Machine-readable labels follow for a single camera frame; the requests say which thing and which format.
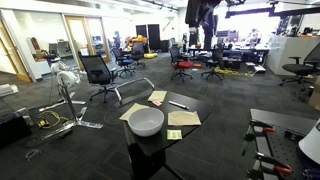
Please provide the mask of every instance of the door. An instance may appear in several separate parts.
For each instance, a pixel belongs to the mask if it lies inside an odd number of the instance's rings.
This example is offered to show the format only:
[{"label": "door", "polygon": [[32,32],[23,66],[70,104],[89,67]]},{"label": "door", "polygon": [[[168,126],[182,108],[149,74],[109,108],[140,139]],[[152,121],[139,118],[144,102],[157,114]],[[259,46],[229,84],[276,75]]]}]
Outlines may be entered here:
[{"label": "door", "polygon": [[102,21],[100,18],[85,18],[88,29],[90,43],[94,54],[99,54],[103,58],[104,62],[109,60],[108,45],[103,33]]},{"label": "door", "polygon": [[105,62],[109,61],[109,51],[107,50],[101,19],[67,16],[66,21],[81,69],[83,65],[79,55],[100,54]]},{"label": "door", "polygon": [[18,79],[32,82],[2,21],[0,21],[0,48],[2,58],[4,60],[9,60]]}]

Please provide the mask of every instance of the clamp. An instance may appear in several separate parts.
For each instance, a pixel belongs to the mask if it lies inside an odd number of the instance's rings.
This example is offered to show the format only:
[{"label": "clamp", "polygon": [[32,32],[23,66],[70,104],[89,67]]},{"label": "clamp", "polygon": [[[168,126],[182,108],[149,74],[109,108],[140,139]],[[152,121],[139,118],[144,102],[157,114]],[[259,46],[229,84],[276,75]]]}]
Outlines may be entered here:
[{"label": "clamp", "polygon": [[264,166],[262,167],[262,170],[264,172],[269,172],[269,173],[283,173],[283,174],[287,174],[290,175],[293,173],[291,167],[288,164],[284,164],[282,162],[280,162],[279,160],[271,157],[271,156],[267,156],[265,154],[262,154],[260,152],[256,152],[255,154],[255,159],[260,161],[260,162],[265,162],[265,163],[269,163],[274,165],[274,169],[269,169],[266,168]]},{"label": "clamp", "polygon": [[251,119],[249,122],[247,133],[243,137],[244,142],[242,145],[241,156],[244,156],[246,154],[249,142],[252,142],[256,137],[256,134],[254,133],[254,127],[263,128],[263,132],[275,132],[275,128],[273,126],[261,121]]}]

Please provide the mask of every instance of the chair base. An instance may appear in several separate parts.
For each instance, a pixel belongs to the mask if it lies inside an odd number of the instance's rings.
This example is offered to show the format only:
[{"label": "chair base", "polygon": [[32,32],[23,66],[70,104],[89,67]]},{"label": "chair base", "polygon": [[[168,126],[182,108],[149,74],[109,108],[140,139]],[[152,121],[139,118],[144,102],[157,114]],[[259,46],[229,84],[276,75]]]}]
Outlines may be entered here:
[{"label": "chair base", "polygon": [[223,74],[218,74],[218,73],[215,72],[214,70],[201,73],[201,77],[203,77],[203,75],[205,75],[205,74],[208,74],[207,77],[206,77],[207,80],[209,79],[210,76],[213,76],[213,75],[216,75],[216,76],[220,79],[220,81],[222,81],[222,80],[223,80],[223,77],[224,77]]},{"label": "chair base", "polygon": [[117,71],[117,73],[119,73],[119,77],[121,77],[121,75],[122,75],[123,73],[126,73],[126,74],[127,74],[127,73],[130,73],[130,75],[132,75],[132,73],[134,73],[134,71],[135,71],[134,68],[125,67],[125,68]]},{"label": "chair base", "polygon": [[136,66],[135,67],[137,67],[137,66],[142,66],[143,68],[145,68],[146,67],[146,63],[144,63],[144,62],[138,62],[137,61],[137,63],[136,63]]},{"label": "chair base", "polygon": [[301,84],[301,86],[302,86],[301,90],[302,91],[306,90],[306,86],[305,86],[306,83],[307,84],[313,84],[312,82],[303,79],[302,76],[297,76],[297,77],[292,77],[292,78],[284,78],[284,79],[282,79],[282,83],[280,83],[279,85],[283,86],[284,84],[291,83],[291,82],[297,82],[298,84]]},{"label": "chair base", "polygon": [[184,76],[189,76],[190,79],[193,79],[193,76],[191,74],[185,73],[184,69],[180,69],[177,73],[172,73],[171,80],[173,80],[173,78],[176,76],[180,76],[183,82],[185,82]]},{"label": "chair base", "polygon": [[91,97],[90,97],[90,101],[92,101],[92,98],[101,94],[101,93],[104,93],[104,97],[103,97],[103,103],[106,103],[107,102],[107,94],[108,92],[116,92],[114,89],[114,87],[111,87],[111,88],[107,88],[107,87],[103,87],[103,89],[99,89],[99,92],[97,92],[96,94],[93,94]]}]

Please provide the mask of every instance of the sticky note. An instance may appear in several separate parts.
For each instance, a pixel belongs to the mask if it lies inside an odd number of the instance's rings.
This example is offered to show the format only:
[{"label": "sticky note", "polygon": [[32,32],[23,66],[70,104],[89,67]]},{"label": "sticky note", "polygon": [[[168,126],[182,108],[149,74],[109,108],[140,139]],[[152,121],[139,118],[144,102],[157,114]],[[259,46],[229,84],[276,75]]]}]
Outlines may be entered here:
[{"label": "sticky note", "polygon": [[181,130],[167,130],[168,140],[179,140],[182,139]]}]

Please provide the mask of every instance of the pen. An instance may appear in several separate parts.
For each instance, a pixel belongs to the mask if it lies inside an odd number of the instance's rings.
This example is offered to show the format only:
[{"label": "pen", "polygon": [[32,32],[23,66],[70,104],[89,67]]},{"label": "pen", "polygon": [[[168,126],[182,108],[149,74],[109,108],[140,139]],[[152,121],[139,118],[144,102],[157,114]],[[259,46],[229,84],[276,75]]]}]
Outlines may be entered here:
[{"label": "pen", "polygon": [[179,103],[173,102],[173,101],[169,101],[169,104],[172,104],[172,105],[178,106],[178,107],[180,107],[180,108],[182,108],[182,109],[186,109],[186,110],[188,110],[188,109],[189,109],[189,107],[188,107],[188,106],[185,106],[185,105],[182,105],[182,104],[179,104]]}]

